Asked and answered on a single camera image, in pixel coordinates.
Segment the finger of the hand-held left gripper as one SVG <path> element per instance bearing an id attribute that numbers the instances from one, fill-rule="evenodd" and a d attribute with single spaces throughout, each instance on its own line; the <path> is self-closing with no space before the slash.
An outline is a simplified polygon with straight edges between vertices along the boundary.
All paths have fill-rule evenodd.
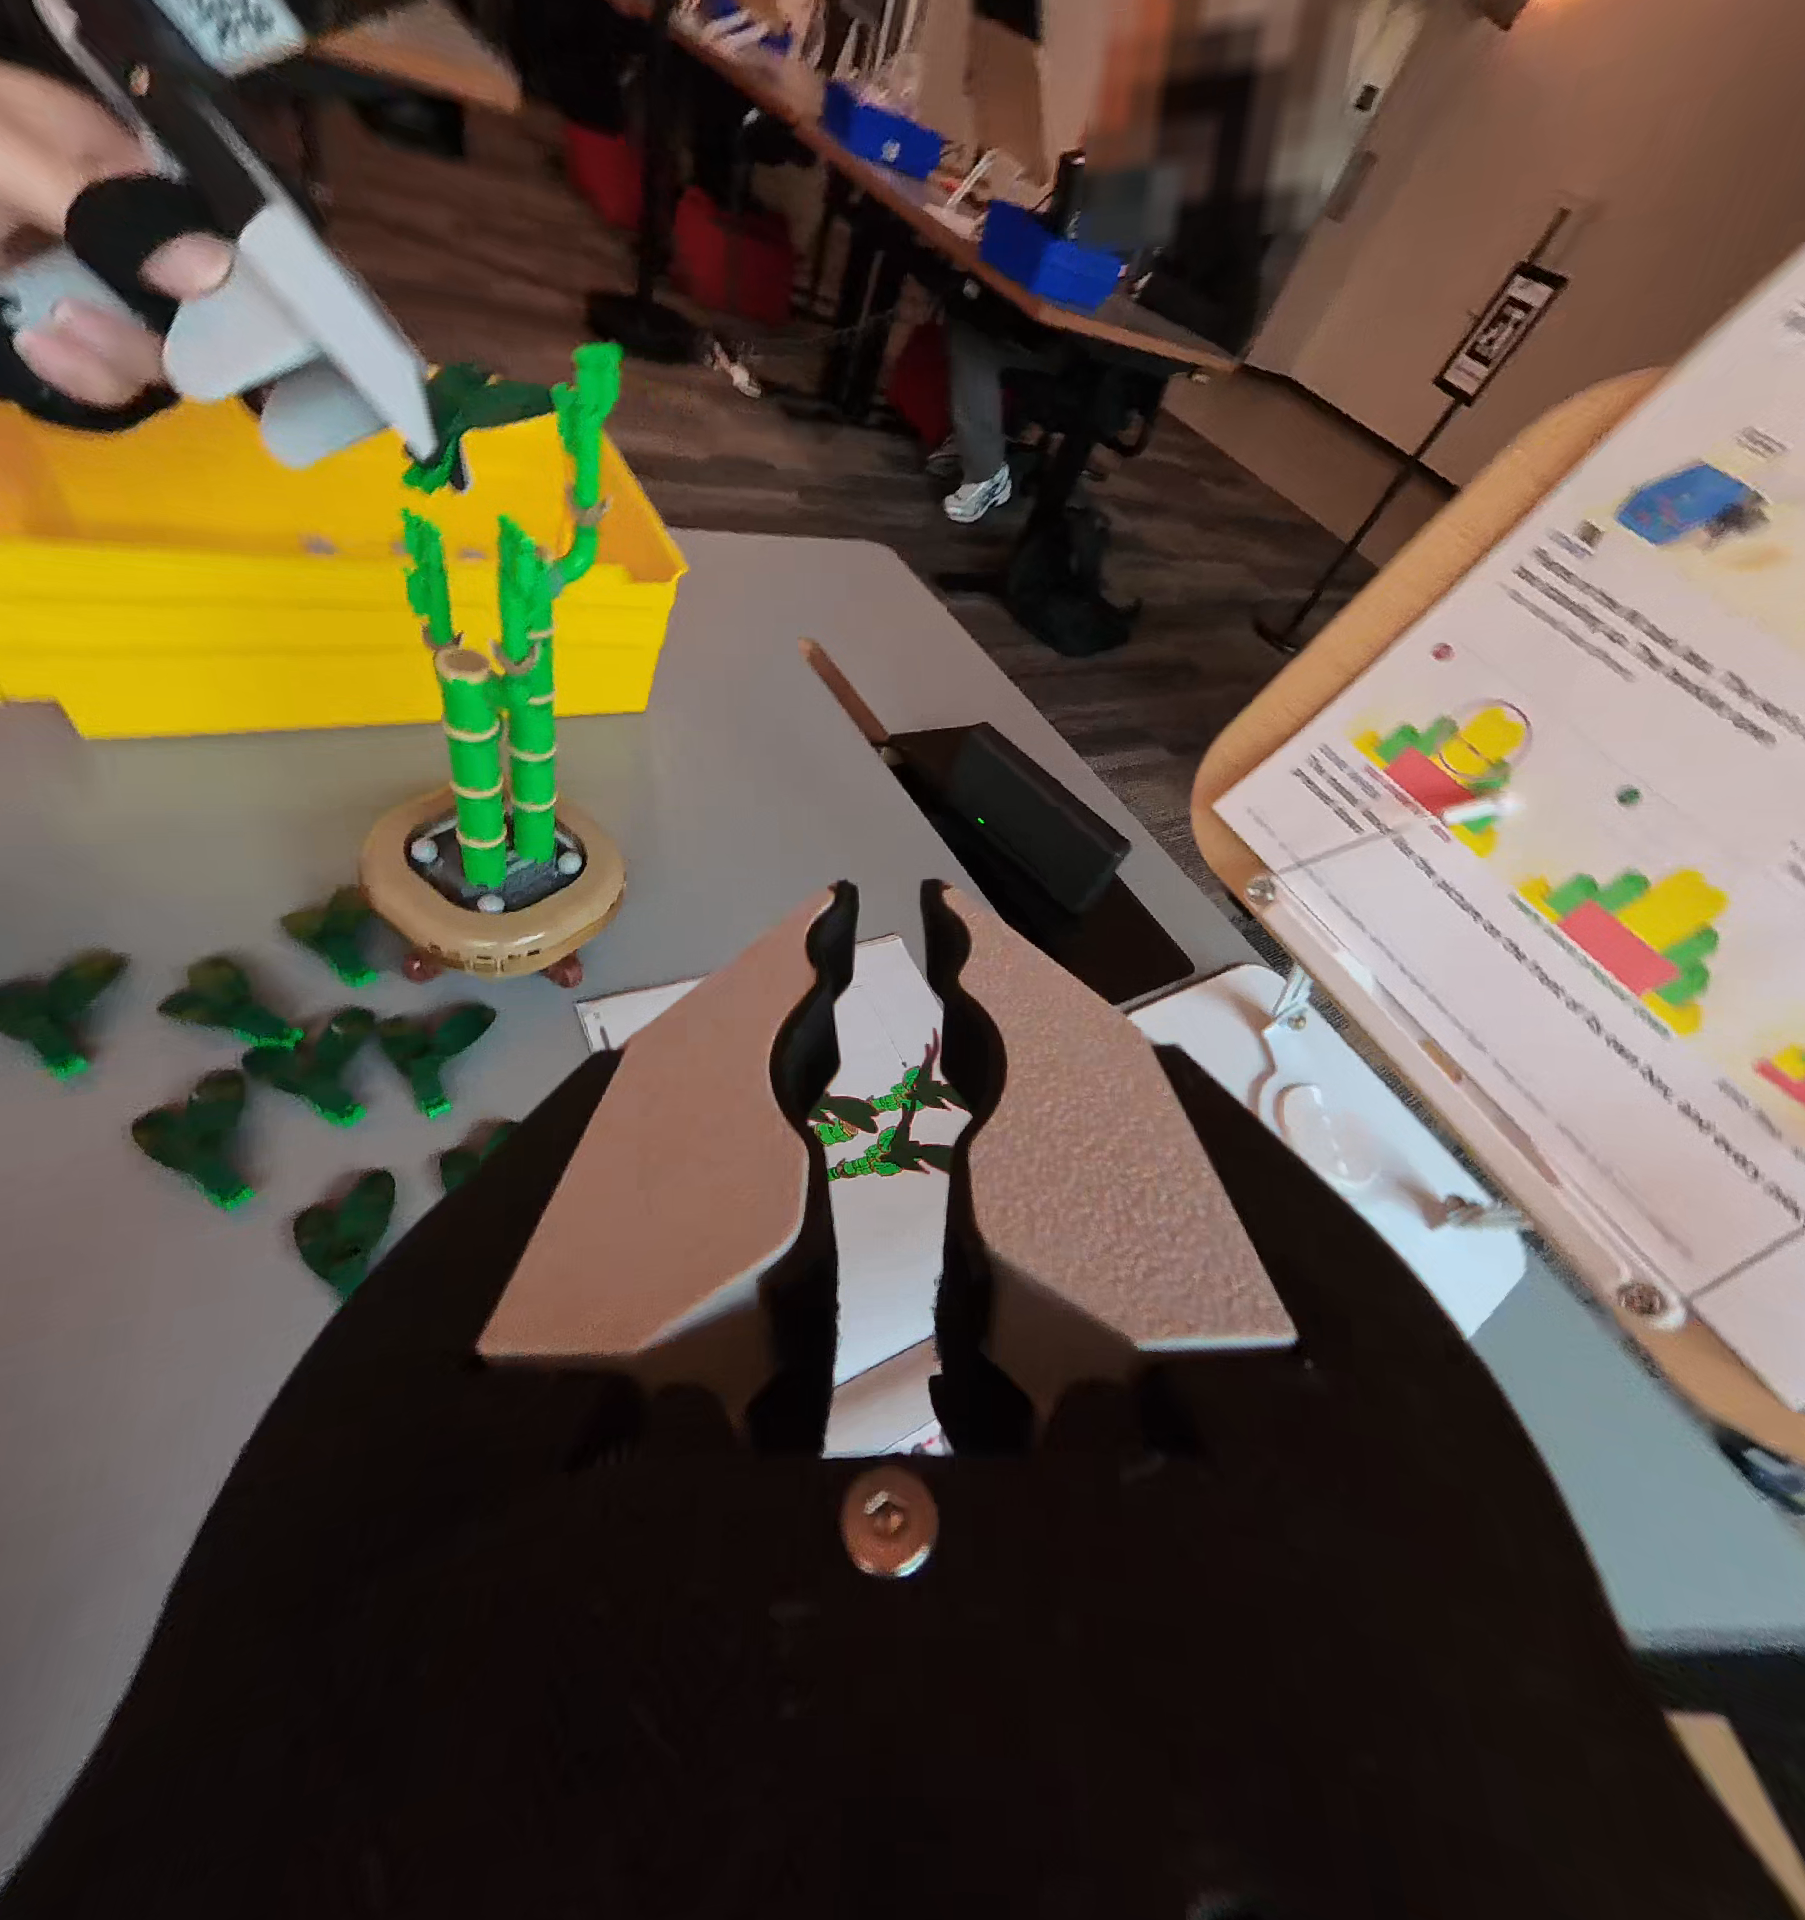
<path id="1" fill-rule="evenodd" d="M 413 461 L 439 461 L 428 363 L 295 203 L 274 203 L 241 226 L 241 264 L 303 334 L 303 354 L 274 375 L 259 414 L 267 456 L 333 461 L 387 427 Z"/>

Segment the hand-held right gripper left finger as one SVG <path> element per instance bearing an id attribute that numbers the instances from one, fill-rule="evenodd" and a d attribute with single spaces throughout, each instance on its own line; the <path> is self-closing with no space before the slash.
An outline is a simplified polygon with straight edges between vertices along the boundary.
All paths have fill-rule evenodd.
<path id="1" fill-rule="evenodd" d="M 809 1113 L 840 1067 L 858 917 L 858 882 L 831 882 L 619 1050 L 486 1363 L 700 1386 L 751 1453 L 827 1453 L 840 1238 Z"/>

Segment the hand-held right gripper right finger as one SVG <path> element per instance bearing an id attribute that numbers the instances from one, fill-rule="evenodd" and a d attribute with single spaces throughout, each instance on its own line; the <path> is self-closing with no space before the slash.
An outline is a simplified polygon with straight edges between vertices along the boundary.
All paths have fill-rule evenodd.
<path id="1" fill-rule="evenodd" d="M 1157 1041 L 931 875 L 938 1067 L 968 1119 L 947 1159 L 933 1412 L 953 1458 L 1033 1453 L 1074 1386 L 1167 1359 L 1300 1344 Z"/>

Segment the dark green lego leaf piece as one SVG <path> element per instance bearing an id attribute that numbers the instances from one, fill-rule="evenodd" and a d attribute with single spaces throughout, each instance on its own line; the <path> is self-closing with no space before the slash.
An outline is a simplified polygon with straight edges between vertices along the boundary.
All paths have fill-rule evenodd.
<path id="1" fill-rule="evenodd" d="M 469 489 L 474 483 L 469 438 L 489 427 L 513 427 L 523 416 L 548 416 L 550 389 L 516 383 L 474 363 L 455 363 L 428 375 L 428 414 L 434 414 L 439 448 L 434 461 L 413 461 L 401 472 L 401 483 L 417 496 Z"/>

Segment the yellow plastic bin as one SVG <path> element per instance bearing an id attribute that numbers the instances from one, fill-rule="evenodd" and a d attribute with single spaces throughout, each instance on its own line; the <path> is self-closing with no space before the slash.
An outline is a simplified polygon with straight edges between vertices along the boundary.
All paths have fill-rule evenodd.
<path id="1" fill-rule="evenodd" d="M 240 405 L 79 435 L 0 405 L 0 701 L 83 736 L 439 722 L 401 509 L 446 536 L 458 635 L 497 638 L 497 529 L 570 547 L 550 416 L 486 427 L 469 489 L 401 483 L 394 435 L 310 472 Z"/>

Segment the green lego bamboo model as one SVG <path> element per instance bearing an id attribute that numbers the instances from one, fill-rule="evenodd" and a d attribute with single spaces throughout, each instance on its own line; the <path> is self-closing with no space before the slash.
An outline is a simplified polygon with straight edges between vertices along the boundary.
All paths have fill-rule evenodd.
<path id="1" fill-rule="evenodd" d="M 602 444 L 623 390 L 619 347 L 580 347 L 570 383 L 548 390 L 570 461 L 570 536 L 541 547 L 523 519 L 497 519 L 489 643 L 458 635 L 450 542 L 434 514 L 401 506 L 407 611 L 434 661 L 450 785 L 394 810 L 359 846 L 359 900 L 407 939 L 401 971 L 548 974 L 583 987 L 595 943 L 623 904 L 623 853 L 556 793 L 556 606 L 602 547 Z"/>

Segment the group of green lego leaves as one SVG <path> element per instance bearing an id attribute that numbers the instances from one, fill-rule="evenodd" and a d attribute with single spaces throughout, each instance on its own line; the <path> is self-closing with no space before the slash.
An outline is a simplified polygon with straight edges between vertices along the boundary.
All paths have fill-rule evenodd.
<path id="1" fill-rule="evenodd" d="M 280 917 L 290 943 L 310 950 L 340 987 L 373 987 L 367 888 L 347 882 L 319 904 Z M 79 950 L 53 974 L 0 983 L 0 1039 L 23 1041 L 56 1083 L 83 1077 L 100 1055 L 90 1023 L 100 999 L 129 974 L 118 950 Z M 230 953 L 204 953 L 187 983 L 154 1007 L 166 1023 L 241 1041 L 230 1067 L 204 1076 L 181 1101 L 129 1119 L 129 1139 L 144 1159 L 187 1181 L 218 1212 L 241 1212 L 259 1188 L 241 1167 L 249 1094 L 274 1090 L 335 1129 L 367 1119 L 353 1067 L 367 1050 L 387 1057 L 421 1119 L 450 1119 L 450 1067 L 489 1039 L 497 1007 L 466 999 L 428 1017 L 378 1017 L 373 1007 L 335 1007 L 327 1023 L 290 1023 Z M 434 1155 L 439 1191 L 458 1191 L 523 1119 L 480 1119 L 466 1139 Z M 295 1212 L 290 1245 L 300 1263 L 335 1296 L 353 1303 L 400 1212 L 400 1177 L 387 1167 L 358 1173 L 335 1199 L 316 1199 Z"/>

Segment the person's left hand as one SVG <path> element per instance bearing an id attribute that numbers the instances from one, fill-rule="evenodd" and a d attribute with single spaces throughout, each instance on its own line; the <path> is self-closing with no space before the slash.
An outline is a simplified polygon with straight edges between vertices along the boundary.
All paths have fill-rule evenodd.
<path id="1" fill-rule="evenodd" d="M 66 208 L 154 162 L 90 94 L 0 63 L 0 276 L 64 241 Z M 23 334 L 23 363 L 71 405 L 118 407 L 166 383 L 166 347 L 129 315 L 64 302 L 48 327 Z"/>

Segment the white document stand base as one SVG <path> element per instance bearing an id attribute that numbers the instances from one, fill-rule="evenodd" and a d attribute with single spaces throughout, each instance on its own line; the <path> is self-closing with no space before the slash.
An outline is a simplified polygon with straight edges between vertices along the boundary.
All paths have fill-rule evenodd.
<path id="1" fill-rule="evenodd" d="M 1131 1023 L 1237 1094 L 1386 1238 L 1466 1337 L 1487 1331 L 1529 1268 L 1529 1245 L 1319 999 L 1290 974 L 1234 967 L 1157 994 Z"/>

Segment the red plastic bin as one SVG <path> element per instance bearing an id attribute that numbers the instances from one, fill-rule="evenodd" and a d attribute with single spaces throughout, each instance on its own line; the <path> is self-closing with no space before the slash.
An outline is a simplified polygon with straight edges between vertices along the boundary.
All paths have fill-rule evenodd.
<path id="1" fill-rule="evenodd" d="M 609 226 L 644 226 L 644 151 L 633 133 L 564 121 L 564 176 Z"/>
<path id="2" fill-rule="evenodd" d="M 690 185 L 674 203 L 671 285 L 716 315 L 777 328 L 796 318 L 796 232 L 772 208 L 716 208 Z"/>

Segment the tall black pole stand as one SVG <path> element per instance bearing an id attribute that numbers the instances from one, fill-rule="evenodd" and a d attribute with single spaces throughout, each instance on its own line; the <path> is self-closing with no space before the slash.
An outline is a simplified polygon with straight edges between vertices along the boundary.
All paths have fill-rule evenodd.
<path id="1" fill-rule="evenodd" d="M 639 124 L 639 226 L 633 226 L 633 291 L 595 291 L 583 318 L 595 341 L 623 347 L 623 354 L 650 367 L 697 367 L 700 327 L 664 302 L 671 250 L 674 250 L 674 6 L 650 0 L 644 9 L 644 124 Z"/>

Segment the black power box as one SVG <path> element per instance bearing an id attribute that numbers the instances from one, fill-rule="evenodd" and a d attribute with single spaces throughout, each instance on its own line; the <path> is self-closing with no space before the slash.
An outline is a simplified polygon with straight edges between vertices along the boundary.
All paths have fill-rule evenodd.
<path id="1" fill-rule="evenodd" d="M 991 722 L 953 730 L 946 802 L 1074 917 L 1102 904 L 1131 857 L 1126 830 Z"/>

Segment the black bag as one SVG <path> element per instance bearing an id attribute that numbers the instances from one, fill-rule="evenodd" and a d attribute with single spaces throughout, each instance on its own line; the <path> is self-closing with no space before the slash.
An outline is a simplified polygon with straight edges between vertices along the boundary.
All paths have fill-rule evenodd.
<path id="1" fill-rule="evenodd" d="M 1126 649 L 1139 606 L 1102 596 L 1111 514 L 1089 503 L 1033 519 L 1009 550 L 1000 606 L 1052 657 L 1094 661 Z"/>

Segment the long wooden top desk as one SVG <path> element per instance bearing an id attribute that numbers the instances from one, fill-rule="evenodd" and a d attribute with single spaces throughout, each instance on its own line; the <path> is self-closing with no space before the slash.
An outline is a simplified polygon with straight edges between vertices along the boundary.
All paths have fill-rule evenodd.
<path id="1" fill-rule="evenodd" d="M 1131 349 L 1198 375 L 1229 375 L 1237 367 L 1229 349 L 1134 306 L 1126 291 L 1116 291 L 1094 308 L 1074 308 L 1008 281 L 997 264 L 980 257 L 974 232 L 962 232 L 938 216 L 946 195 L 931 181 L 908 181 L 882 162 L 850 154 L 836 133 L 827 133 L 818 124 L 827 85 L 809 65 L 751 54 L 737 34 L 711 34 L 687 18 L 671 18 L 671 34 L 705 73 L 737 86 L 751 111 L 772 114 L 865 208 L 882 208 L 891 226 L 908 226 L 908 250 L 938 257 L 962 285 L 991 291 L 1033 327 L 1089 341 L 1094 349 Z"/>

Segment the small framed sign stand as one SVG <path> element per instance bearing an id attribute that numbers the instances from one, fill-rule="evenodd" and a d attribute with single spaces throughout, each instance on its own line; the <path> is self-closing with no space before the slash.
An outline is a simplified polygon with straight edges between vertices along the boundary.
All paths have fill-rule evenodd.
<path id="1" fill-rule="evenodd" d="M 1492 293 L 1492 306 L 1472 318 L 1460 347 L 1445 354 L 1433 389 L 1445 400 L 1433 427 L 1396 461 L 1395 480 L 1380 483 L 1376 506 L 1357 519 L 1357 532 L 1337 547 L 1337 555 L 1319 567 L 1319 578 L 1290 606 L 1256 615 L 1256 635 L 1272 643 L 1281 657 L 1307 649 L 1307 632 L 1319 615 L 1324 596 L 1343 581 L 1343 571 L 1360 555 L 1360 542 L 1376 532 L 1386 506 L 1407 489 L 1407 480 L 1426 472 L 1426 456 L 1445 438 L 1445 427 L 1479 405 L 1479 390 L 1497 383 L 1497 374 L 1524 349 L 1524 341 L 1536 328 L 1536 318 L 1560 306 L 1570 281 L 1541 264 L 1518 264 L 1506 285 Z"/>

